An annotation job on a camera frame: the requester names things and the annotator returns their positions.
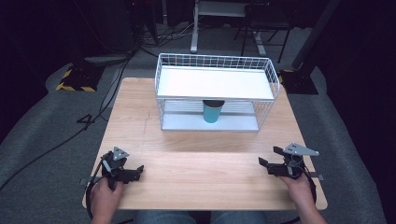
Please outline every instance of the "black cable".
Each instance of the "black cable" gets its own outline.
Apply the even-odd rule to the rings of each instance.
[[[131,61],[132,57],[134,56],[134,51],[129,55],[129,59],[122,65],[122,70],[121,73],[123,73],[126,64]],[[70,136],[69,138],[67,138],[66,140],[64,140],[62,143],[60,143],[59,145],[45,151],[44,153],[42,153],[41,155],[37,156],[36,158],[34,158],[33,160],[29,161],[28,163],[26,163],[24,166],[22,166],[22,168],[20,168],[18,171],[16,171],[12,176],[10,176],[6,182],[3,183],[3,185],[0,187],[0,192],[3,190],[3,188],[15,177],[17,176],[21,171],[23,171],[24,169],[26,169],[28,166],[30,166],[32,163],[38,161],[39,159],[41,159],[42,157],[48,155],[49,153],[51,153],[52,151],[54,151],[55,149],[63,146],[64,144],[68,143],[70,140],[72,140],[73,138],[75,138],[76,136],[78,136],[80,133],[82,133],[84,130],[87,130],[87,128],[93,124],[101,115],[102,113],[108,108],[108,106],[110,105],[110,102],[113,100],[114,96],[115,96],[115,91],[113,93],[113,95],[111,96],[110,100],[107,102],[106,106],[99,112],[98,115],[96,115],[96,117],[94,117],[90,122],[88,122],[83,128],[81,128],[78,132],[76,132],[75,134],[73,134],[72,136]]]
[[[115,59],[115,60],[108,60],[108,61],[104,61],[104,62],[89,62],[87,61],[87,59],[85,59],[85,61],[87,61],[87,63],[92,64],[93,66],[100,66],[100,67],[107,67],[107,66],[111,66],[111,65],[115,65],[118,63],[124,63],[126,60],[128,60],[128,55],[126,54],[123,58],[121,59]]]
[[[154,53],[151,53],[150,51],[148,51],[148,50],[146,50],[146,49],[144,49],[144,48],[142,48],[142,47],[140,47],[140,49],[142,49],[145,53],[147,53],[148,55],[151,55],[151,56],[153,56],[154,58],[157,58],[158,59],[158,55],[156,55],[156,54],[154,54]]]
[[[101,165],[102,165],[102,160],[99,161],[99,164],[96,167],[95,173],[93,174],[90,182],[88,183],[87,188],[85,189],[85,205],[87,205],[88,216],[91,219],[93,219],[93,214],[92,214],[92,211],[91,211],[91,192],[92,192],[93,186],[97,183],[97,182],[94,182],[94,180],[96,178],[96,175],[99,172],[99,168],[100,168]]]
[[[171,32],[171,33],[169,33],[169,34],[167,34],[167,31],[168,31],[169,29],[166,29],[161,35],[158,35],[158,39],[159,39],[159,44],[157,45],[157,43],[147,43],[146,42],[146,38],[144,37],[144,35],[143,35],[143,37],[141,38],[141,40],[142,40],[142,43],[141,43],[141,45],[143,45],[144,47],[147,47],[147,48],[156,48],[156,47],[158,47],[158,46],[160,46],[161,45],[161,43],[168,37],[168,36],[172,36],[172,35],[174,35],[175,34],[175,27],[173,28],[173,31]]]
[[[131,48],[130,50],[127,50],[127,51],[117,51],[117,50],[114,50],[114,49],[108,47],[106,44],[104,44],[104,43],[102,42],[102,40],[97,36],[97,34],[95,33],[95,31],[92,29],[90,23],[88,22],[87,17],[84,15],[84,12],[81,10],[81,7],[79,7],[79,5],[78,5],[78,3],[76,2],[76,0],[73,0],[73,2],[74,2],[74,4],[75,4],[76,7],[77,7],[78,12],[81,14],[82,18],[84,19],[85,23],[86,23],[86,24],[88,25],[88,27],[90,28],[90,30],[91,30],[93,36],[95,37],[95,39],[96,39],[105,49],[108,49],[109,51],[111,51],[111,52],[113,52],[113,53],[130,53],[130,51],[133,51],[133,50],[134,50],[134,47],[133,47],[133,48]]]
[[[142,38],[142,43],[141,45],[146,47],[146,48],[156,48],[156,47],[163,47],[166,44],[168,44],[169,42],[173,41],[173,40],[179,40],[181,38],[184,38],[186,35],[192,35],[192,34],[185,34],[182,35],[183,32],[188,31],[190,29],[192,29],[193,27],[193,23],[184,27],[184,28],[180,28],[178,31],[175,31],[175,28],[173,29],[173,31],[170,34],[166,34],[165,31],[162,35],[163,37],[160,37],[160,41],[159,44],[151,44],[151,43],[146,43],[146,39]]]
[[[282,223],[280,223],[280,224],[292,224],[292,223],[296,223],[296,222],[298,222],[298,221],[300,221],[300,217],[296,217],[296,218],[294,218],[294,219],[292,219],[292,220],[290,220],[290,221],[282,222]]]
[[[128,220],[125,220],[125,221],[119,222],[118,224],[127,224],[127,223],[130,223],[130,222],[134,222],[134,219],[133,219],[133,218],[131,218],[131,219],[128,219]]]
[[[129,58],[127,61],[125,61],[125,62],[120,66],[118,76],[117,76],[117,77],[114,79],[114,81],[111,83],[110,88],[108,88],[107,93],[106,93],[106,96],[107,96],[108,93],[110,92],[110,90],[111,90],[111,88],[113,87],[114,83],[118,80],[117,86],[116,86],[116,88],[114,89],[114,92],[113,92],[113,94],[112,94],[112,96],[111,96],[111,98],[110,98],[110,100],[109,100],[109,102],[108,102],[107,105],[109,105],[109,103],[113,100],[113,98],[114,98],[114,96],[115,96],[115,94],[116,94],[116,92],[117,92],[117,89],[118,89],[118,87],[119,87],[119,85],[120,85],[120,80],[121,80],[121,77],[122,77],[123,70],[125,69],[126,64],[128,64],[128,62],[129,62],[130,60],[131,60],[131,58]],[[102,113],[100,113],[100,111],[102,111],[102,106],[103,106],[103,103],[105,102],[105,99],[106,99],[106,97],[103,98],[103,101],[102,101],[102,103],[100,104],[99,114],[100,114],[100,117],[101,117],[104,121],[108,122],[108,119],[105,119],[105,118],[102,116]]]

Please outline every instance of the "white surface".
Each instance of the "white surface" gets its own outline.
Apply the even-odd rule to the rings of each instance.
[[[244,3],[199,2],[199,15],[245,17]]]
[[[251,102],[226,102],[215,123],[204,120],[202,101],[166,101],[163,130],[257,132]]]
[[[158,98],[274,100],[263,70],[163,66]]]

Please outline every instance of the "white wire basket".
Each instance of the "white wire basket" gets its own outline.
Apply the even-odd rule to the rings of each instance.
[[[258,132],[279,94],[270,59],[160,54],[155,92],[162,130]],[[203,100],[224,100],[207,123]]]

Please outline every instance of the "human hand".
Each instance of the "human hand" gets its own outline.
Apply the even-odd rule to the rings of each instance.
[[[308,178],[305,175],[301,175],[298,179],[292,179],[285,176],[280,176],[279,178],[288,186],[289,196],[296,205],[302,223],[327,223],[315,206],[311,187]]]
[[[91,193],[91,211],[93,214],[92,223],[111,223],[122,195],[123,183],[116,181],[115,189],[112,191],[108,187],[106,177],[95,184]]]
[[[295,203],[315,204],[308,178],[301,175],[298,179],[286,176],[279,177],[287,186],[289,196]]]

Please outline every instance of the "table leg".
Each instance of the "table leg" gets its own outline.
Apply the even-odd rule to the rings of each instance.
[[[267,55],[265,52],[264,45],[262,44],[262,38],[260,37],[261,32],[253,32],[254,41],[256,41],[257,50],[259,51],[260,56]]]
[[[198,8],[199,8],[199,0],[195,0],[195,8],[194,8],[194,29],[192,31],[192,40],[191,40],[191,53],[196,53],[198,50]]]

